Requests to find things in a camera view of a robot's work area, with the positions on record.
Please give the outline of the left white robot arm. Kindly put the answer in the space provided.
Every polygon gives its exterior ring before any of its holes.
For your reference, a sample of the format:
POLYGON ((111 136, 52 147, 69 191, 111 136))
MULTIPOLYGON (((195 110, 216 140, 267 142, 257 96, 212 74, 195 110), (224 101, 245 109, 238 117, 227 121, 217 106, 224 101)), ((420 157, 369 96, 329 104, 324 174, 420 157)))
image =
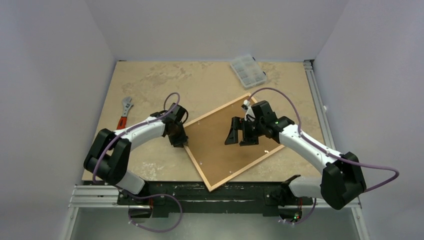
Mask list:
POLYGON ((147 183, 128 169, 130 153, 159 137, 168 137, 175 148, 184 147, 189 139, 183 126, 183 118, 187 115, 184 107, 173 103, 169 110, 154 112, 130 127, 100 130, 83 162, 84 169, 94 178, 128 191, 130 199, 136 204, 146 203, 149 199, 147 183))

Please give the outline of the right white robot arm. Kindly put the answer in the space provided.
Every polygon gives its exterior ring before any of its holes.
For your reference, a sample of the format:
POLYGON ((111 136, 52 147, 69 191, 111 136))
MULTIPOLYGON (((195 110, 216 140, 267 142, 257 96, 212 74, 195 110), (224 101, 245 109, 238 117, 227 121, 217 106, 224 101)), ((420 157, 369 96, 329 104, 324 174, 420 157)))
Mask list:
POLYGON ((265 136, 296 152, 321 174, 320 178, 294 175, 284 181, 277 196, 282 206, 306 197, 322 199, 340 210, 365 192, 367 186, 355 154, 342 154, 311 138, 290 118, 277 117, 266 100, 254 104, 245 100, 241 107, 245 115, 231 119, 225 145, 254 146, 265 136))

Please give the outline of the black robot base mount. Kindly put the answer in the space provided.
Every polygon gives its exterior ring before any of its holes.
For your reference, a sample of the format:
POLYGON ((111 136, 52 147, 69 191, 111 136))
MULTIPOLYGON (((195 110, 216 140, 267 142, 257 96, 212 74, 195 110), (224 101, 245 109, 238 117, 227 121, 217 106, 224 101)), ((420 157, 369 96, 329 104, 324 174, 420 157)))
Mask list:
POLYGON ((293 196, 288 186, 279 181, 228 182, 212 191, 201 181, 150 181, 147 189, 135 197, 120 191, 117 204, 131 209, 146 207, 154 218, 179 212, 292 218, 311 207, 313 199, 293 196))

